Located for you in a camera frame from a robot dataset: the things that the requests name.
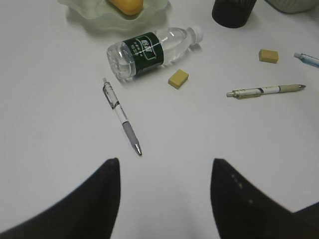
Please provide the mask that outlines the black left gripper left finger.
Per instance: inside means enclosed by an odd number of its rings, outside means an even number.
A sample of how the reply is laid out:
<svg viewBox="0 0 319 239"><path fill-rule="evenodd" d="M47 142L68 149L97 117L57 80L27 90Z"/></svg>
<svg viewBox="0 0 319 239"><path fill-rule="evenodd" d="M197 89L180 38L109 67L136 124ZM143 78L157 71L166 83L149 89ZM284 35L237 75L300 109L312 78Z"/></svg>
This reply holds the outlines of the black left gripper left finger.
<svg viewBox="0 0 319 239"><path fill-rule="evenodd" d="M106 160L85 182L39 215L0 234L2 239L109 239L121 198L120 163Z"/></svg>

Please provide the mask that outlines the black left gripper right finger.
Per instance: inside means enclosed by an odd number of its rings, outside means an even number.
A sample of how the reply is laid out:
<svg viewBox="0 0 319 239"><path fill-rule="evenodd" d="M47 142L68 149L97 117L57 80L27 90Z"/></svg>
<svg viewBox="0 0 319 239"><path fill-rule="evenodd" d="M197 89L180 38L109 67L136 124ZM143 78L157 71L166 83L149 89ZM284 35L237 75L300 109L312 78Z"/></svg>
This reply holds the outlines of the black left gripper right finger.
<svg viewBox="0 0 319 239"><path fill-rule="evenodd" d="M222 239L317 239L319 205L295 213L243 177L225 159L212 164L210 200Z"/></svg>

